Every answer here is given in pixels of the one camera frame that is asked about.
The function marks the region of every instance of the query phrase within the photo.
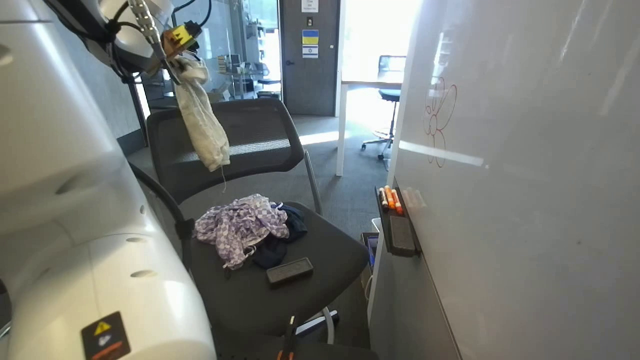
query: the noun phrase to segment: paper sign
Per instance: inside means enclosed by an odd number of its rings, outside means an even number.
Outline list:
[[[320,39],[320,32],[318,30],[303,30],[302,31],[302,45],[317,45]]]
[[[302,12],[303,13],[317,13],[318,12],[318,0],[302,0]]]
[[[317,59],[318,58],[318,45],[302,45],[302,58],[303,59]]]

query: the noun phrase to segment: purple checkered cloth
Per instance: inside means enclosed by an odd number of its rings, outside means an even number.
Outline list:
[[[237,269],[268,234],[289,237],[287,213],[271,204],[269,198],[253,194],[215,206],[196,221],[196,238],[216,246],[224,267]]]

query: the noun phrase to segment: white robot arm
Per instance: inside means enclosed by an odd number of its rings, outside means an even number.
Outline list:
[[[91,15],[65,19],[96,38],[121,4],[49,3],[58,15]],[[172,7],[154,4],[161,24]],[[0,9],[0,279],[13,307],[0,359],[215,359],[202,299],[50,11],[40,0]],[[145,69],[154,51],[129,33],[117,34],[123,66]],[[91,42],[96,57],[108,53]]]

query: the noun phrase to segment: blue office chair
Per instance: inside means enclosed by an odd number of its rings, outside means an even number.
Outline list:
[[[404,72],[404,63],[406,56],[391,56],[382,55],[378,60],[378,78],[383,79],[386,75],[397,75]],[[384,160],[385,150],[391,147],[394,141],[394,128],[396,126],[396,107],[400,102],[400,90],[394,89],[379,89],[378,93],[383,100],[392,101],[394,103],[394,113],[391,116],[391,126],[389,132],[384,133],[381,131],[374,131],[373,134],[378,138],[375,140],[369,140],[362,142],[362,150],[367,148],[369,143],[385,143],[382,151],[378,154],[378,159]]]

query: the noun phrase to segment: sign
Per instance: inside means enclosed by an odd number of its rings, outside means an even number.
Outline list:
[[[87,325],[80,336],[86,360],[116,360],[131,352],[119,311]]]
[[[318,30],[303,30],[302,31],[302,45],[317,45],[320,40],[320,31]]]
[[[302,12],[303,13],[317,13],[318,12],[318,0],[302,0]]]
[[[318,58],[318,45],[302,45],[302,58],[303,59],[317,59]]]

